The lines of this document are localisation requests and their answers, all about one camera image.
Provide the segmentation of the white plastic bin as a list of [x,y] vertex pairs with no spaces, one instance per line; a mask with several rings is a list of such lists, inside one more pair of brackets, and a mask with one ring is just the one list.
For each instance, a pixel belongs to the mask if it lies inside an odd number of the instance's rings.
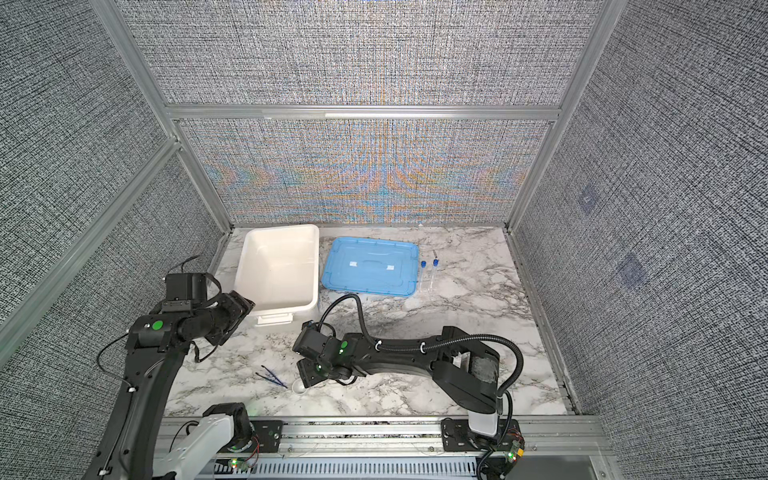
[[312,224],[253,229],[243,240],[234,290],[253,303],[258,327],[318,315],[320,230]]

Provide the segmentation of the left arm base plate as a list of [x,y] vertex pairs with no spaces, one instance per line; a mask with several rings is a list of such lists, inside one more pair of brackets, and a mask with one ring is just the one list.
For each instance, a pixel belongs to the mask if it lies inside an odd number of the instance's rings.
[[251,420],[250,429],[236,433],[235,440],[221,447],[220,455],[250,455],[254,452],[277,453],[280,447],[284,422],[281,420]]

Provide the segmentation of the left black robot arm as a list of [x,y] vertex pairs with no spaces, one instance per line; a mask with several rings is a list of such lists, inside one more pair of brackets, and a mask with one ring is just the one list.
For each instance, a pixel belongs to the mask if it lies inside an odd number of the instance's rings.
[[171,387],[185,357],[205,340],[224,345],[250,314],[251,300],[236,291],[209,297],[218,281],[209,273],[169,273],[165,297],[121,336],[126,358],[120,391],[86,479],[194,479],[223,448],[252,439],[245,406],[208,408],[190,436],[156,458],[155,449]]

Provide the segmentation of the small clear round dish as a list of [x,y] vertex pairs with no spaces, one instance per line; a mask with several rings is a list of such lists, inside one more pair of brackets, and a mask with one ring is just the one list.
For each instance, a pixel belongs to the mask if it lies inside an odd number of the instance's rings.
[[301,379],[297,379],[292,384],[292,391],[296,394],[303,394],[305,393],[307,388],[304,386],[304,382]]

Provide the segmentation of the blue-capped test tube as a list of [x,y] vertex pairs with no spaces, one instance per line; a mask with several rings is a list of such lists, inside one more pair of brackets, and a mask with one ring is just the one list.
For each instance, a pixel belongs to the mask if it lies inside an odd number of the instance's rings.
[[430,274],[430,283],[429,283],[429,289],[430,290],[432,290],[434,288],[435,279],[436,279],[437,272],[438,272],[438,267],[439,267],[439,259],[438,258],[434,258],[433,259],[433,263],[432,263],[432,270],[431,270],[431,274]]
[[426,275],[427,261],[421,260],[418,274],[417,291],[421,292],[424,289],[425,275]]

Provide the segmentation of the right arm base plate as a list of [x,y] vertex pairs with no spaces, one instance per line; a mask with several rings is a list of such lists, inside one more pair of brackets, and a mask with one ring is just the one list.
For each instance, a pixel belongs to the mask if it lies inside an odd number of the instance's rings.
[[498,432],[502,438],[487,437],[473,432],[467,419],[444,418],[440,422],[441,440],[446,452],[480,452],[492,449],[517,454],[525,450],[525,439],[519,422],[506,417],[498,420]]

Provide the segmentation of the blue plastic lid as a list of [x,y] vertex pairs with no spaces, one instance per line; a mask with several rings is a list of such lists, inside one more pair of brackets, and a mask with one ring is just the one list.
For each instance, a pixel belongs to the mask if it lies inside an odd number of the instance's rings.
[[419,247],[413,243],[339,237],[321,277],[329,290],[409,297],[417,290]]

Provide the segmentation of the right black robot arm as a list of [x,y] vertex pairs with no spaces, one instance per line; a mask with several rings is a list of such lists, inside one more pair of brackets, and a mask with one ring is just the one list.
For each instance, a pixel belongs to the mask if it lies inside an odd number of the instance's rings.
[[[339,338],[323,332],[327,317],[342,302],[355,303],[360,330]],[[376,374],[421,376],[434,382],[469,414],[468,428],[483,446],[499,444],[512,423],[510,388],[524,368],[524,356],[513,341],[494,334],[469,334],[444,326],[440,334],[416,339],[385,339],[366,325],[362,300],[347,293],[307,321],[292,350],[305,388],[325,381],[348,386]]]

